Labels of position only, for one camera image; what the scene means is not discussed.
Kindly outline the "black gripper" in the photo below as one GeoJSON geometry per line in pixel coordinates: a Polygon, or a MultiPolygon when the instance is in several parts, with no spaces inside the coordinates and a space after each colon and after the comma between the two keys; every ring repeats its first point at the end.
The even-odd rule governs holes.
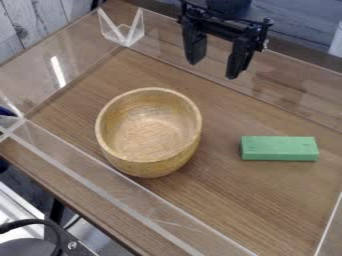
{"type": "Polygon", "coordinates": [[[247,69],[255,50],[267,48],[267,33],[274,25],[270,17],[252,20],[247,12],[252,0],[180,0],[184,54],[191,65],[206,56],[207,35],[232,42],[226,77],[236,79],[247,69]]]}

